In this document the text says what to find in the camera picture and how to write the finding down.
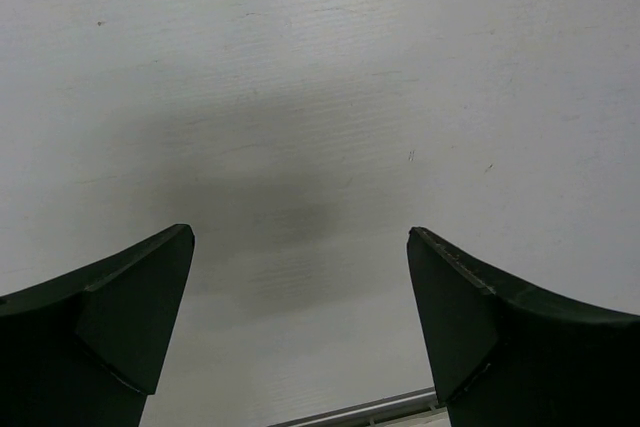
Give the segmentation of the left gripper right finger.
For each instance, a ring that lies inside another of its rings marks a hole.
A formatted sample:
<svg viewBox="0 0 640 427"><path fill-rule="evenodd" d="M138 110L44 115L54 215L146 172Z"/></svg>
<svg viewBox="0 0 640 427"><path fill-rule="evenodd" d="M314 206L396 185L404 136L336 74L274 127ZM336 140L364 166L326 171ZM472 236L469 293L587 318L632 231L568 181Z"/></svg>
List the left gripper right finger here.
<svg viewBox="0 0 640 427"><path fill-rule="evenodd" d="M454 426L635 426L639 319L538 287L432 231L407 256L437 398Z"/></svg>

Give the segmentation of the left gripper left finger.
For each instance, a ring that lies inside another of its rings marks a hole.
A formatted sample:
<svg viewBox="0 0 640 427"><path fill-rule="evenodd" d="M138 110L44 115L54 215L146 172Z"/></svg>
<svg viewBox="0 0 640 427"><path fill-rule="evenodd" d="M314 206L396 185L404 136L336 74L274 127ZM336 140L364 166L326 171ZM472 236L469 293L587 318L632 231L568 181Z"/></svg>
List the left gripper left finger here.
<svg viewBox="0 0 640 427"><path fill-rule="evenodd" d="M175 224L1 298L4 426L137 426L155 394L194 253Z"/></svg>

